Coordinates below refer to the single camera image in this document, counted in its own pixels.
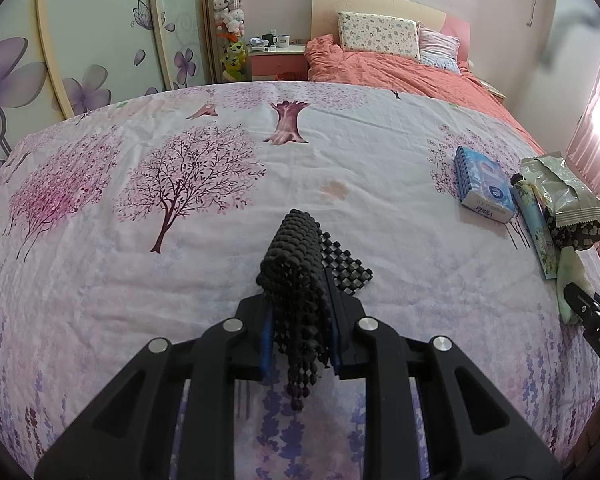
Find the black white checkered mesh cloth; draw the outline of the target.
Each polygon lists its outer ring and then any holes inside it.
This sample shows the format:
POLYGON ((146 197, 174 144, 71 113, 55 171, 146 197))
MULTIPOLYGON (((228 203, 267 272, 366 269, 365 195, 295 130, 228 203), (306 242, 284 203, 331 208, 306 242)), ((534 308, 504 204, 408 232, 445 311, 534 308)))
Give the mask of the black white checkered mesh cloth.
POLYGON ((332 366, 327 307, 337 315, 341 364, 349 344, 341 327, 344 298, 373 276, 307 212, 291 209, 283 218, 261 261, 257 284, 273 311, 274 342, 287 358, 286 393, 293 411, 303 410, 318 368, 332 366))

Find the floral hand cream tube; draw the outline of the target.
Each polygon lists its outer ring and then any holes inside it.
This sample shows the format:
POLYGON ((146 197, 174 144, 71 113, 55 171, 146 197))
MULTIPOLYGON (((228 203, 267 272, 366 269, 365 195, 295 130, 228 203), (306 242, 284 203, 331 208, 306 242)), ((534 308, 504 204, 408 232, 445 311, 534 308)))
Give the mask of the floral hand cream tube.
POLYGON ((526 222, 544 278, 556 280, 558 255, 532 184, 521 174, 510 178, 510 192, 526 222))

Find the blue tissue pack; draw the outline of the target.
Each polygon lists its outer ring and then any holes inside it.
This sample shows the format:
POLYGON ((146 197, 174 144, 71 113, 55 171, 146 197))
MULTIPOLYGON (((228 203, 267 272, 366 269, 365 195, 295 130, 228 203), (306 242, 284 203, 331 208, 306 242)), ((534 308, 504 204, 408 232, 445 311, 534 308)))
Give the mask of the blue tissue pack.
POLYGON ((484 218, 506 224, 516 212, 501 166, 486 155, 459 146, 454 156, 460 203, 484 218))

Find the black floral scrunchie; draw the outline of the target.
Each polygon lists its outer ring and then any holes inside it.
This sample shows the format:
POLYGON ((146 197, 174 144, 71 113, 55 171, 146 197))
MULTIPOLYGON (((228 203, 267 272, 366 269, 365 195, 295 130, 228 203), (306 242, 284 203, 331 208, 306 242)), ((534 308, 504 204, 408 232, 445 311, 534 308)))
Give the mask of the black floral scrunchie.
POLYGON ((558 252, 565 247, 572 247, 576 252, 582 252, 582 250, 592 248, 600 241, 600 222, 598 220, 558 228, 555 217, 548 209, 543 211, 543 216, 558 252))

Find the pink left nightstand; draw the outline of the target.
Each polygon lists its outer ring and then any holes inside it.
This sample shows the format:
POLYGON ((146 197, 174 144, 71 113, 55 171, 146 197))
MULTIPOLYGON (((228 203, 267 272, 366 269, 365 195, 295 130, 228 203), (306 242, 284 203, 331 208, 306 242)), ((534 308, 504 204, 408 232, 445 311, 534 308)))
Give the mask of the pink left nightstand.
POLYGON ((248 53, 252 80, 307 80, 309 63, 304 44, 248 53))

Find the green frog plush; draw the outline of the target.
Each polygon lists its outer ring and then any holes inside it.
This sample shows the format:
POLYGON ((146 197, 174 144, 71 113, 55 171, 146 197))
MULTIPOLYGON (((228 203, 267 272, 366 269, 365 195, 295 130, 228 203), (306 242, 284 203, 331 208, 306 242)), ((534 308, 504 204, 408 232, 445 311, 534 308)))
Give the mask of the green frog plush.
POLYGON ((230 42, 221 61, 224 81, 237 82, 247 79, 247 55, 241 41, 230 42))

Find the coral red bed duvet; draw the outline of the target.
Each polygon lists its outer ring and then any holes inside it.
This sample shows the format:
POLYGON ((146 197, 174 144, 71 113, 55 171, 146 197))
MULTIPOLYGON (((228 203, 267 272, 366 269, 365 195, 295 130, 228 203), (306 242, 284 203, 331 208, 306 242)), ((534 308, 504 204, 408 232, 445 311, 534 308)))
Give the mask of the coral red bed duvet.
POLYGON ((410 58, 362 51, 347 51, 331 34, 309 41, 304 51, 310 81, 356 84, 426 96, 476 110, 505 122, 516 130, 535 154, 544 150, 516 121, 508 109, 474 76, 465 62, 457 74, 410 58))

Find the white mug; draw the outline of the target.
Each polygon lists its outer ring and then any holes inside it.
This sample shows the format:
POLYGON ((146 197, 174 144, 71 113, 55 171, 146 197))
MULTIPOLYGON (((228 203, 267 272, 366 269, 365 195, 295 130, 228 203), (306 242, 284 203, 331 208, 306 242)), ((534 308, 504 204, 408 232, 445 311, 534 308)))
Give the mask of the white mug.
POLYGON ((276 35, 274 42, 279 49, 287 49, 290 46, 290 36, 287 34, 276 35))

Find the pink striped pillow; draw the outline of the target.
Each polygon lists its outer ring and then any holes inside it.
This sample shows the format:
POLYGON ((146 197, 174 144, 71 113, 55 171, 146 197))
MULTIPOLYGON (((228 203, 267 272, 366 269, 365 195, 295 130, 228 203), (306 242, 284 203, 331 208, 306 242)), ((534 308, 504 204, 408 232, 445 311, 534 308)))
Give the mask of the pink striped pillow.
POLYGON ((422 23, 418 24, 419 62, 422 64, 460 74, 458 52, 460 40, 437 32, 422 23))

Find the plush toy display tube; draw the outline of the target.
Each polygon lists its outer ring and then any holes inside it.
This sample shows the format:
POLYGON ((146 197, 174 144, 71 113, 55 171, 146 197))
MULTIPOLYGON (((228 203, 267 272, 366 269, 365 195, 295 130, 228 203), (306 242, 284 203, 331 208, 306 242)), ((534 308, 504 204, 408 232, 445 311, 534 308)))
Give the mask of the plush toy display tube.
POLYGON ((245 47, 245 13, 242 0, 210 0, 212 39, 216 78, 222 78, 222 57, 230 42, 241 41, 245 47))

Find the floral white pillow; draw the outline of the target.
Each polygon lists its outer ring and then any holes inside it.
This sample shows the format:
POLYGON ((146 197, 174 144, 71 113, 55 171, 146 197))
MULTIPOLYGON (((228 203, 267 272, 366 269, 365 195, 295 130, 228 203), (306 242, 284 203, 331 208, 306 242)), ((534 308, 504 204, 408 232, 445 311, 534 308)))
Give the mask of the floral white pillow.
POLYGON ((373 13, 339 11, 338 32, 344 50, 391 54, 419 60, 417 23, 373 13))

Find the beige pink headboard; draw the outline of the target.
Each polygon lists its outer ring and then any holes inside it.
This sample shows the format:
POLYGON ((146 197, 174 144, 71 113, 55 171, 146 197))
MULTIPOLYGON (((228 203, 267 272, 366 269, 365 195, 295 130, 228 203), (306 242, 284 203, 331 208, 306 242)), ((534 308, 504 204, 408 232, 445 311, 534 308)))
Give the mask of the beige pink headboard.
POLYGON ((460 40, 458 58, 467 62, 470 24, 456 16, 411 0, 312 0, 310 38, 332 34, 339 40, 337 12, 373 13, 409 18, 460 40))

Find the floral sliding wardrobe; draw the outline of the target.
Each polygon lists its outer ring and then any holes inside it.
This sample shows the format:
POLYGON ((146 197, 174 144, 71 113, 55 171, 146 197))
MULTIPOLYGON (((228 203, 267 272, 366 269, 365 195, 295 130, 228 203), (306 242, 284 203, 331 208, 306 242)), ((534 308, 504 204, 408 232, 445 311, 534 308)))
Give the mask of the floral sliding wardrobe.
POLYGON ((210 79, 204 0, 0 0, 0 168, 32 132, 210 79))

